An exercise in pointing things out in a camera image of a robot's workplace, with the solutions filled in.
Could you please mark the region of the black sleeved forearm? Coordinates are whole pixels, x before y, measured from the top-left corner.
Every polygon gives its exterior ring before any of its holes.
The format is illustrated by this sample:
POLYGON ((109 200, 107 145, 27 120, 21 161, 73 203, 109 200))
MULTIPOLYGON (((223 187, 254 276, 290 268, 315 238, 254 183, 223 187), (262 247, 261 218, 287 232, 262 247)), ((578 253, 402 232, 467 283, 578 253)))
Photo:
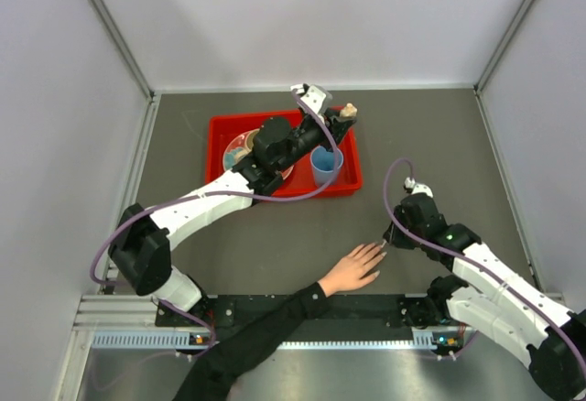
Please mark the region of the black sleeved forearm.
POLYGON ((227 399, 239 377, 266 360, 304 321, 316 319, 329 308, 319 283, 301 289, 197 359, 174 398, 227 399))

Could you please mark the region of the person's hand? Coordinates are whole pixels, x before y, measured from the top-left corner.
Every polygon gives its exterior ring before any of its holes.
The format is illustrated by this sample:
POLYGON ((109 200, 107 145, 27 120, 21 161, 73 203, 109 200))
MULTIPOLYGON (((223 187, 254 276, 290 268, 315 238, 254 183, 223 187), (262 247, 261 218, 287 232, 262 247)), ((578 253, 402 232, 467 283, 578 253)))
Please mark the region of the person's hand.
POLYGON ((385 255, 382 244, 361 244, 343 256, 318 284, 326 297, 361 289, 377 279, 376 268, 385 255))

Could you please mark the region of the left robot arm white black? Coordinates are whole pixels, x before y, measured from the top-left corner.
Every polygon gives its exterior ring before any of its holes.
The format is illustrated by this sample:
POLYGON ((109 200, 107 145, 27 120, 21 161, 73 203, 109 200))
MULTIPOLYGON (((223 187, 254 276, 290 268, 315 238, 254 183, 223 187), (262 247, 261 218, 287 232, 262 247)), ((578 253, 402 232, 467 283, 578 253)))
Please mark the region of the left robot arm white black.
POLYGON ((222 217, 259 201, 279 201, 283 175, 319 146, 331 151, 357 120, 357 109, 328 108, 304 113, 297 126, 283 116, 267 118, 239 160, 209 184, 168 205, 149 210, 136 203, 125 209, 104 251, 138 296, 172 304, 178 316, 194 325, 207 316, 202 289, 171 262, 184 240, 222 217))

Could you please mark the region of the nail polish bottle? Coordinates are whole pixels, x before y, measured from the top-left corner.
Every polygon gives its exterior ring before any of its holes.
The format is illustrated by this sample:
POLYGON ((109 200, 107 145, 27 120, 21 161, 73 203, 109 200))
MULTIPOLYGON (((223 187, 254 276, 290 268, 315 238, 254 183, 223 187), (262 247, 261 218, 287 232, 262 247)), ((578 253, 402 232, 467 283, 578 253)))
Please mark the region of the nail polish bottle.
POLYGON ((342 119, 350 120, 355 119, 358 113, 358 109, 352 103, 347 103, 341 110, 340 110, 340 117, 342 119))

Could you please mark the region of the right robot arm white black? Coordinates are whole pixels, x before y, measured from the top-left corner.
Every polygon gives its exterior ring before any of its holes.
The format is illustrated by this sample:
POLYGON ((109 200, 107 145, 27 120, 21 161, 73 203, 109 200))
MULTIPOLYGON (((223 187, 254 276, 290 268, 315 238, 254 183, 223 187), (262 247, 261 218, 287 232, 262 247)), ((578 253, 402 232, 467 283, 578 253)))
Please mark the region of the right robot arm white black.
POLYGON ((388 209, 384 240, 450 271, 428 290, 429 316, 462 322, 507 350, 551 399, 584 399, 585 314, 530 285, 467 226, 446 223, 429 186, 408 179, 405 191, 388 209))

